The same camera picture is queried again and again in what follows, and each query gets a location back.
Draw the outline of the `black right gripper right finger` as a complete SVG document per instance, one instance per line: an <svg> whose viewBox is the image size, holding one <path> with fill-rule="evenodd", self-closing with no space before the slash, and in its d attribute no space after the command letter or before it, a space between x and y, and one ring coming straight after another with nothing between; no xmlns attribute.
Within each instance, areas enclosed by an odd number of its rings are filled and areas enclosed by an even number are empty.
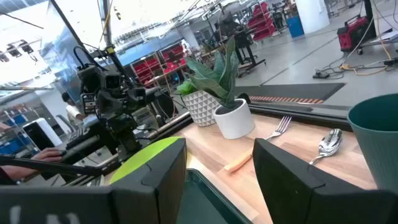
<svg viewBox="0 0 398 224"><path fill-rule="evenodd" d="M364 190L265 139L255 139L252 156L274 223L397 224L394 192Z"/></svg>

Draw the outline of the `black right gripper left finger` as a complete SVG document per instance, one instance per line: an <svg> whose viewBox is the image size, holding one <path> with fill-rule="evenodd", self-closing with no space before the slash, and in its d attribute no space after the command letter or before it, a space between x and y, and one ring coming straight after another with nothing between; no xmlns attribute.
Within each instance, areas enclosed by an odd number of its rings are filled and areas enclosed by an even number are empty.
<svg viewBox="0 0 398 224"><path fill-rule="evenodd" d="M130 157L109 185L1 187L1 223L175 223L186 140L165 138Z"/></svg>

